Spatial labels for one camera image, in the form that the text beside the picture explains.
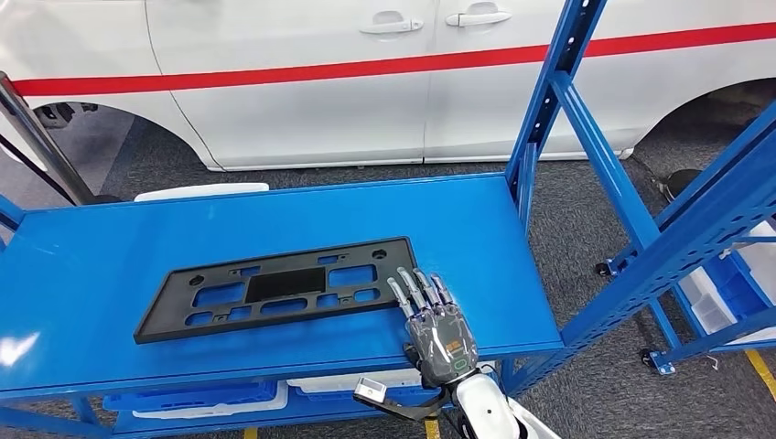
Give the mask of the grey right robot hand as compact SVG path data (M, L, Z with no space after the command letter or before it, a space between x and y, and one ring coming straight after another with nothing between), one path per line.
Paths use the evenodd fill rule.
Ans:
M411 342L404 351L419 370L422 385L439 388L474 373L479 362L477 344L441 276L400 266L387 283L406 317Z

